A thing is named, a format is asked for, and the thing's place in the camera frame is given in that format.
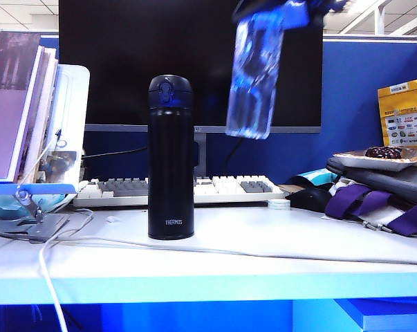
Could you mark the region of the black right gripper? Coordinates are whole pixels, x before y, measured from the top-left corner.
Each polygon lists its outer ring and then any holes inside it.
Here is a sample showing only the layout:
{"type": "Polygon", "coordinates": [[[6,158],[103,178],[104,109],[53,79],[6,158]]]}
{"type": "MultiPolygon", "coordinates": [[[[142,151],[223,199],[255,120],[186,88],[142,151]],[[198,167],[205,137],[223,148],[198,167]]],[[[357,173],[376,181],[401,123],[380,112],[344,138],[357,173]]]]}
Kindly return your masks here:
{"type": "MultiPolygon", "coordinates": [[[[283,5],[283,29],[302,28],[304,26],[323,28],[324,17],[329,12],[341,12],[347,0],[288,0],[283,5]]],[[[259,10],[260,1],[240,0],[232,13],[232,21],[238,22],[259,10]]]]}

